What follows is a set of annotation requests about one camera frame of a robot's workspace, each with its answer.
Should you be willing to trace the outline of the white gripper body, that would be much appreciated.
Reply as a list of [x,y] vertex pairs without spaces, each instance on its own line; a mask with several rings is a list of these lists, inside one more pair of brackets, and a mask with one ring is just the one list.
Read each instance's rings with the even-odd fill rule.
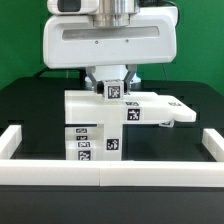
[[137,0],[47,0],[43,34],[50,68],[167,63],[177,53],[175,6]]

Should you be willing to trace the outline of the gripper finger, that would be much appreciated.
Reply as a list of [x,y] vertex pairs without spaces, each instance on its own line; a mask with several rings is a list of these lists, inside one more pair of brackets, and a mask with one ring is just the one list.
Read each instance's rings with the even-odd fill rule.
[[137,72],[137,65],[132,64],[132,65],[127,65],[126,66],[127,73],[124,77],[124,93],[128,94],[131,88],[131,81]]
[[104,84],[102,81],[97,81],[94,77],[94,73],[96,72],[95,67],[87,67],[86,68],[86,75],[92,82],[92,87],[95,93],[102,94],[104,92]]

